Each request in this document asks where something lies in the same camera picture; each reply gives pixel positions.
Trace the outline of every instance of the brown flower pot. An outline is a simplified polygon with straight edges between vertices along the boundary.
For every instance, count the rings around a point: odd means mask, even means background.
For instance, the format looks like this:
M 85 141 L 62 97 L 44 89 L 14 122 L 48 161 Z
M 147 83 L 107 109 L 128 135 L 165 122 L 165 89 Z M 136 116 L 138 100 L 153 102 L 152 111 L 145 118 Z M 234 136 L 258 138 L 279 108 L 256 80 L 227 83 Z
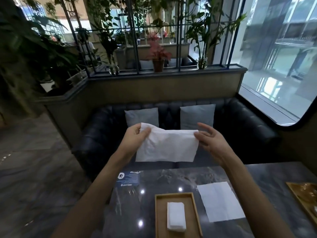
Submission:
M 164 68 L 164 59 L 161 60 L 152 60 L 153 61 L 153 70 L 154 72 L 162 72 Z

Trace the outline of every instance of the hand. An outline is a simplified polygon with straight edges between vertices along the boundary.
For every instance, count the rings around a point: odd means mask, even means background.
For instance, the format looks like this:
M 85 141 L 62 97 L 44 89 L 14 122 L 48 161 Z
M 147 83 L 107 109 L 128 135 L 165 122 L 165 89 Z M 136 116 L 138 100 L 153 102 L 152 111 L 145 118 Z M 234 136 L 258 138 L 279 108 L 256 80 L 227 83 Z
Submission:
M 241 162 L 220 132 L 207 124 L 198 123 L 198 126 L 208 131 L 194 133 L 195 137 L 199 140 L 199 146 L 208 151 L 221 167 L 227 168 L 232 161 Z
M 151 128 L 146 128 L 140 132 L 141 123 L 129 127 L 117 149 L 117 152 L 123 156 L 123 165 L 131 160 L 132 156 L 137 152 L 143 141 L 149 136 Z

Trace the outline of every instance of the marble table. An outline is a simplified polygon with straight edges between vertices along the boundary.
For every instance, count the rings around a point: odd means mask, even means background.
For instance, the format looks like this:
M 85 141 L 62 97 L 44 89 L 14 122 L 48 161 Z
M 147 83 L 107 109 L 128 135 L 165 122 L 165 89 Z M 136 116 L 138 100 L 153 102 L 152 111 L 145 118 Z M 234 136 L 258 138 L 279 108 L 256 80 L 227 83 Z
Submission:
M 301 162 L 247 165 L 255 182 L 297 238 L 317 237 L 317 229 L 289 191 L 286 181 L 316 182 Z M 210 223 L 197 185 L 227 181 L 221 167 L 147 170 L 139 185 L 114 188 L 104 211 L 103 237 L 155 237 L 155 194 L 193 192 L 203 237 L 254 237 L 246 218 Z

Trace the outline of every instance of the wooden tray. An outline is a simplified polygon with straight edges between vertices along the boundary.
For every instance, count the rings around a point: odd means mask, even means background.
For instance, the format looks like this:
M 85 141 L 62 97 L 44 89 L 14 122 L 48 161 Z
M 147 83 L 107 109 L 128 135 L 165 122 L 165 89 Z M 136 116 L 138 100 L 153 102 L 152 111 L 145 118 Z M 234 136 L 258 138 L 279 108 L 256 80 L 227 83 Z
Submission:
M 167 229 L 167 203 L 182 202 L 185 206 L 185 232 Z M 156 238 L 199 238 L 203 236 L 193 193 L 173 193 L 155 195 L 155 233 Z
M 290 182 L 286 182 L 286 184 L 292 191 L 293 195 L 296 197 L 296 200 L 301 204 L 303 210 L 306 212 L 308 217 L 317 226 L 317 216 L 312 212 L 312 209 L 314 208 L 314 204 L 311 202 L 306 202 L 300 197 L 299 189 L 302 184 L 290 183 Z

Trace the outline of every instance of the forearm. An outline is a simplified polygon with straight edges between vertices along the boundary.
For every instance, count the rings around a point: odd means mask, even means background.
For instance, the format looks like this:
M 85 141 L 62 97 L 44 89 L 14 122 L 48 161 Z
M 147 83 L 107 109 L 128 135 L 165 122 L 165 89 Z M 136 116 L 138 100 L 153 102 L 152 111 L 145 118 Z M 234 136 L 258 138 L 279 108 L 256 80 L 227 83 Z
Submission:
M 100 221 L 105 203 L 122 168 L 117 162 L 120 152 L 115 152 L 99 173 L 87 192 L 70 210 L 65 220 L 55 230 L 52 238 L 90 237 Z
M 293 233 L 239 159 L 225 170 L 256 238 L 292 238 Z

